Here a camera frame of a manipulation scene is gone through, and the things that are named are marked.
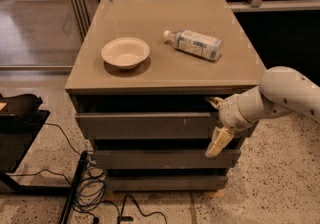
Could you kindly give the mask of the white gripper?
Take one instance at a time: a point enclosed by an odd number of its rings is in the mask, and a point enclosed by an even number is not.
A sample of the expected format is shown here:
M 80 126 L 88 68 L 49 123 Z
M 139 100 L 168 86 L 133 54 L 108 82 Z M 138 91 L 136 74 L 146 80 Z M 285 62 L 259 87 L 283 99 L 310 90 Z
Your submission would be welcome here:
M 205 152 L 207 158 L 218 156 L 233 139 L 234 131 L 242 131 L 253 125 L 240 110 L 240 104 L 243 103 L 243 99 L 243 94 L 234 94 L 224 100 L 220 97 L 212 96 L 205 98 L 215 109 L 219 109 L 219 120 L 224 126 L 214 129 L 211 142 Z

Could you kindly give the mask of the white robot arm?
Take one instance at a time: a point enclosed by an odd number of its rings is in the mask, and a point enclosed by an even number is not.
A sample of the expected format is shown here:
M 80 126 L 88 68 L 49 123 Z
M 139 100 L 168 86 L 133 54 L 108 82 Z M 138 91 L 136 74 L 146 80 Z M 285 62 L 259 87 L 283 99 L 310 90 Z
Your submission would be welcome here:
M 207 97 L 218 110 L 221 128 L 214 129 L 205 155 L 213 158 L 231 142 L 236 132 L 262 119 L 274 119 L 293 111 L 320 122 L 320 87 L 295 69 L 277 66 L 265 71 L 252 89 L 225 99 Z

